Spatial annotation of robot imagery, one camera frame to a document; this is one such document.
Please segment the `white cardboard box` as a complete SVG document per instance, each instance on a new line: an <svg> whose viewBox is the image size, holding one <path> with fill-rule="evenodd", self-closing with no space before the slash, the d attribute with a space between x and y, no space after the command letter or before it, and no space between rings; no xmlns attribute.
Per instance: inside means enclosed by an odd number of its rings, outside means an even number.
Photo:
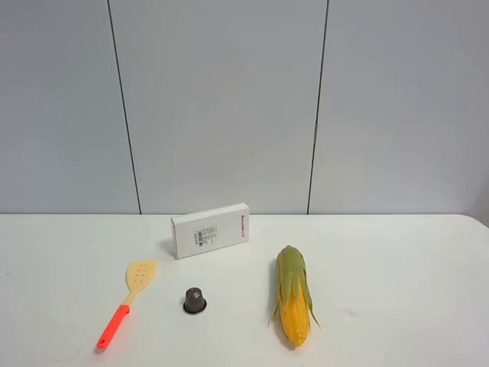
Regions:
<svg viewBox="0 0 489 367"><path fill-rule="evenodd" d="M175 259L249 241L249 207L224 206L170 219Z"/></svg>

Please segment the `corn cob with green husk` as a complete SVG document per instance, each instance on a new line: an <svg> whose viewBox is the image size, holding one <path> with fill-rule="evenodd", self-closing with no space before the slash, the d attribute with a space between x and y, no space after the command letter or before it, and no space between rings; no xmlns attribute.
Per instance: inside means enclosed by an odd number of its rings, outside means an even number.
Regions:
<svg viewBox="0 0 489 367"><path fill-rule="evenodd" d="M284 247L275 261L275 307L270 320L278 313L283 331L295 347L307 340L310 317L319 326L313 313L305 259L300 250L291 245Z"/></svg>

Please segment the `dark grey coffee capsule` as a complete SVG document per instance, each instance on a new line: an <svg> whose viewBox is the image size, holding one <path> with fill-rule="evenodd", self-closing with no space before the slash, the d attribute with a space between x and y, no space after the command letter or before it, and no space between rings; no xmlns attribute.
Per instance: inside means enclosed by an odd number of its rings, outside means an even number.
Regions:
<svg viewBox="0 0 489 367"><path fill-rule="evenodd" d="M198 287L191 287L186 291L183 302L183 311L189 315L202 313L207 307L207 301Z"/></svg>

